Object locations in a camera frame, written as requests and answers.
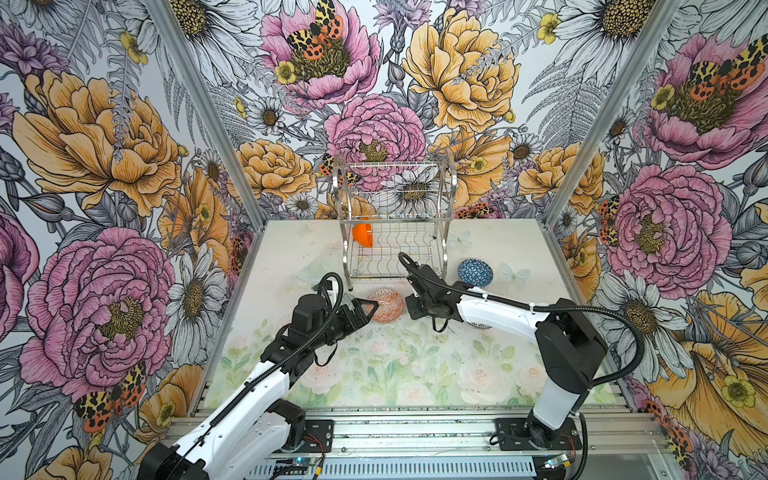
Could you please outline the plain orange bowl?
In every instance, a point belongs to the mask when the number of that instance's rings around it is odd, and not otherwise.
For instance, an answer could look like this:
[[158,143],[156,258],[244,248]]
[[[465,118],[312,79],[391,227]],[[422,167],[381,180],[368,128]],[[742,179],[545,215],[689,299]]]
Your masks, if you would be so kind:
[[352,238],[363,248],[374,246],[373,228],[370,223],[358,223],[352,227]]

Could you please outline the steel two-tier dish rack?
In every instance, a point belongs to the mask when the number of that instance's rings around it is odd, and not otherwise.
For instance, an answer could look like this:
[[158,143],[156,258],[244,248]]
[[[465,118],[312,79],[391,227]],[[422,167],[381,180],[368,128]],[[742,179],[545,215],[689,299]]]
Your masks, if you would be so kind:
[[[443,278],[458,189],[452,151],[426,152],[420,161],[349,163],[339,154],[333,160],[332,193],[348,287],[405,278],[401,253]],[[372,225],[372,248],[353,240],[352,227],[358,223]]]

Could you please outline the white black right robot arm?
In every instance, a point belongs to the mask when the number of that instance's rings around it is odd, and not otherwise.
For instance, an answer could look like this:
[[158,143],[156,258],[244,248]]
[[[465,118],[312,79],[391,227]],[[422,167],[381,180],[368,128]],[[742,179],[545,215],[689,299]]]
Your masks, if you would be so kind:
[[401,253],[413,294],[405,299],[412,319],[429,317],[497,329],[538,347],[543,390],[524,424],[513,435],[535,449],[550,448],[561,428],[597,385],[608,347],[580,305],[561,298],[554,304],[523,303],[457,281],[452,285],[431,267]]

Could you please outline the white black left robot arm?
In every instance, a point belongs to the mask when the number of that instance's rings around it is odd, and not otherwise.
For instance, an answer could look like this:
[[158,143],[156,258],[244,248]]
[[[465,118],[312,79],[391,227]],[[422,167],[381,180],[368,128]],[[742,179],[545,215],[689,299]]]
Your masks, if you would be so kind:
[[284,396],[315,363],[316,350],[367,326],[376,301],[307,294],[278,331],[245,382],[208,418],[173,445],[157,444],[140,463],[139,479],[243,479],[272,453],[297,449],[305,411]]

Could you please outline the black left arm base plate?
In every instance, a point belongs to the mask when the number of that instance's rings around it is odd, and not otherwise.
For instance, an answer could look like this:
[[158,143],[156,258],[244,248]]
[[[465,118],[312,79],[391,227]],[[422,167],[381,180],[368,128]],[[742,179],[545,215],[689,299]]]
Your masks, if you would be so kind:
[[335,422],[333,420],[304,420],[292,424],[281,453],[330,453]]

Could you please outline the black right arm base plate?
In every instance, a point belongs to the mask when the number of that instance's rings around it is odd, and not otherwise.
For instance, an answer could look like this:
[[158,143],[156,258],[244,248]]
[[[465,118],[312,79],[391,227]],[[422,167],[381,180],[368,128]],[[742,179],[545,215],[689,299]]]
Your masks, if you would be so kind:
[[582,448],[577,425],[566,418],[553,430],[534,418],[497,418],[493,440],[502,451],[575,451]]

